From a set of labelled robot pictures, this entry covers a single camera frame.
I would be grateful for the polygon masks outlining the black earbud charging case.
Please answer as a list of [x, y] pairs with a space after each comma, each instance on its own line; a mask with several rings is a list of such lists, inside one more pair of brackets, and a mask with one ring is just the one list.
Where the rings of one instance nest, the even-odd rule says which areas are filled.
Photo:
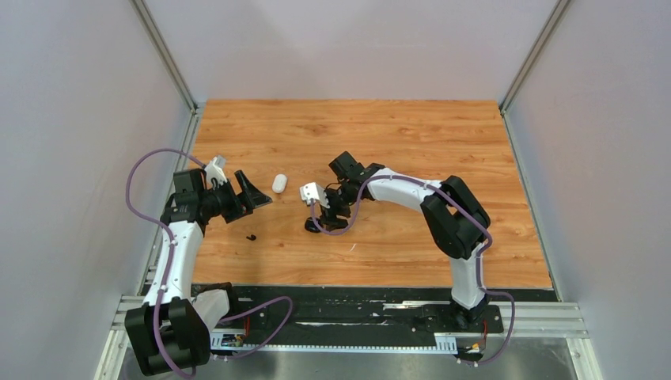
[[305, 230], [309, 231], [310, 233], [314, 233], [314, 234], [320, 233], [319, 227], [310, 218], [305, 220], [304, 228], [305, 228]]

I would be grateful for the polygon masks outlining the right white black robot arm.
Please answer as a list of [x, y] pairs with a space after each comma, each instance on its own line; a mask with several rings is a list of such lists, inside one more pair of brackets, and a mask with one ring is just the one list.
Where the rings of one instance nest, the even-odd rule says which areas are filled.
[[483, 289], [481, 256], [491, 244], [491, 219], [459, 177], [425, 180], [398, 173], [382, 164], [364, 166], [345, 151], [329, 165], [336, 187], [315, 182], [299, 189], [311, 215], [305, 228], [332, 236], [355, 222], [363, 200], [394, 203], [421, 213], [433, 242], [450, 262], [452, 319], [472, 330], [483, 320], [488, 297]]

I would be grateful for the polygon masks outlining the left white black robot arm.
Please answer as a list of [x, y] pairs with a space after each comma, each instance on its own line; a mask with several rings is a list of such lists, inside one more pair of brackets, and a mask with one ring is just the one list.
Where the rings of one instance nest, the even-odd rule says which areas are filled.
[[231, 223], [272, 202], [238, 170], [241, 187], [204, 169], [174, 173], [174, 193], [159, 218], [161, 253], [153, 284], [138, 308], [127, 311], [124, 327], [140, 371], [145, 376], [181, 372], [191, 378], [210, 359], [210, 334], [219, 323], [235, 326], [242, 305], [232, 299], [230, 283], [218, 283], [191, 295], [195, 258], [212, 218]]

